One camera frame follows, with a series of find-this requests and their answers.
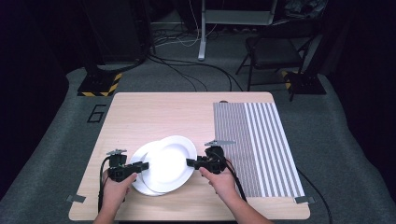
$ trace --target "forearm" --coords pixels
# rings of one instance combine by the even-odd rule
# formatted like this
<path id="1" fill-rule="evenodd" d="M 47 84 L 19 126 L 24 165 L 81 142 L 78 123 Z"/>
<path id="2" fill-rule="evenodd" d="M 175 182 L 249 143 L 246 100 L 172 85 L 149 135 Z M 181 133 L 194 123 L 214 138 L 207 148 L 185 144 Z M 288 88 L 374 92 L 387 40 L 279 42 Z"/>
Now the forearm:
<path id="1" fill-rule="evenodd" d="M 116 212 L 102 209 L 93 224 L 111 224 L 114 221 Z"/>
<path id="2" fill-rule="evenodd" d="M 238 224 L 273 223 L 242 200 L 239 195 L 225 198 L 223 201 L 233 213 Z"/>

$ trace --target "yellow and black hazard tape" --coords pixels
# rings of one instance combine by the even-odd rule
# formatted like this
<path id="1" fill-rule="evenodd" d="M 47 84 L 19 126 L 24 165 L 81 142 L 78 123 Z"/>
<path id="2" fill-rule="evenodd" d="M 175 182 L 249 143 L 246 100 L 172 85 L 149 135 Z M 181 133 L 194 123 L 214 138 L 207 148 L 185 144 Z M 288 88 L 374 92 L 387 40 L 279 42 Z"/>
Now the yellow and black hazard tape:
<path id="1" fill-rule="evenodd" d="M 81 91 L 78 93 L 78 96 L 111 96 L 113 95 L 114 91 L 116 90 L 117 86 L 119 85 L 120 79 L 122 77 L 122 73 L 117 74 L 114 77 L 114 81 L 111 84 L 111 87 L 108 91 Z"/>
<path id="2" fill-rule="evenodd" d="M 288 74 L 288 72 L 287 72 L 287 71 L 282 71 L 281 74 L 282 74 L 283 79 L 286 81 L 286 82 L 285 82 L 286 90 L 288 90 L 288 89 L 290 88 L 290 86 L 291 86 L 289 79 L 286 77 L 286 75 Z"/>

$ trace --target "gray carpet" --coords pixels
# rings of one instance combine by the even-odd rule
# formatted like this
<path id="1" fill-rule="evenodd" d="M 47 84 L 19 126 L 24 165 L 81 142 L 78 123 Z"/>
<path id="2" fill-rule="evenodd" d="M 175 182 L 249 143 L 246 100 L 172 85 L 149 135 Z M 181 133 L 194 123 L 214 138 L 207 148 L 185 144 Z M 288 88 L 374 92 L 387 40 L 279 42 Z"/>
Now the gray carpet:
<path id="1" fill-rule="evenodd" d="M 245 56 L 243 41 L 248 35 L 212 38 L 207 43 L 204 63 L 233 74 Z M 157 56 L 163 58 L 196 63 L 198 48 L 198 43 L 192 47 L 168 44 L 156 50 Z M 122 66 L 108 65 L 105 69 Z M 208 91 L 230 89 L 228 78 L 217 69 L 199 65 L 177 69 L 199 79 Z M 244 68 L 242 75 L 234 76 L 244 90 L 247 73 L 248 69 Z M 266 74 L 273 76 L 272 71 Z M 87 120 L 96 105 L 106 105 L 98 107 L 106 114 L 112 101 L 111 96 L 77 96 L 84 77 L 84 69 L 67 75 L 69 92 L 31 159 L 1 201 L 0 223 L 72 223 L 68 218 L 71 203 L 65 199 L 77 192 L 104 121 L 87 123 Z M 274 95 L 295 163 L 324 196 L 333 223 L 396 223 L 396 206 L 379 172 L 366 160 L 349 132 L 332 85 L 325 76 L 319 75 L 319 79 L 326 95 L 296 95 L 293 102 L 289 102 L 284 85 L 258 86 L 252 90 Z M 146 60 L 123 73 L 116 92 L 194 91 L 194 86 L 198 91 L 205 91 L 203 84 L 189 80 L 193 85 L 166 65 Z M 239 91 L 234 82 L 233 91 Z M 305 194 L 317 200 L 310 205 L 311 217 L 276 223 L 329 223 L 323 201 L 309 183 L 301 179 Z"/>

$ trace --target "stacked plates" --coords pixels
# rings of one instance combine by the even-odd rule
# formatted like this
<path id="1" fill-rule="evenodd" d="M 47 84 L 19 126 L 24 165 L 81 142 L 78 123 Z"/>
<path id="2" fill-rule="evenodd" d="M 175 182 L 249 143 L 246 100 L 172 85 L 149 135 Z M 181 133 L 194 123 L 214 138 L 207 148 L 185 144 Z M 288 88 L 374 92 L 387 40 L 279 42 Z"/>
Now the stacked plates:
<path id="1" fill-rule="evenodd" d="M 138 174 L 132 184 L 142 194 L 160 196 L 182 186 L 192 175 L 186 159 L 197 159 L 197 150 L 186 137 L 173 135 L 139 148 L 131 163 L 148 162 L 148 170 Z"/>

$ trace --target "striped mat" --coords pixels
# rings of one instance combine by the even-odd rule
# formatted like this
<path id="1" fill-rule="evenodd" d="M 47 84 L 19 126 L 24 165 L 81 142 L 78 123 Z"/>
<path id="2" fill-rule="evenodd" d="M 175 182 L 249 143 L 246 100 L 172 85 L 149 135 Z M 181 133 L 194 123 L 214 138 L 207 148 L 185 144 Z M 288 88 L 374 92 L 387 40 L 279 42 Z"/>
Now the striped mat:
<path id="1" fill-rule="evenodd" d="M 303 187 L 274 103 L 214 103 L 216 140 L 247 197 L 300 197 Z"/>

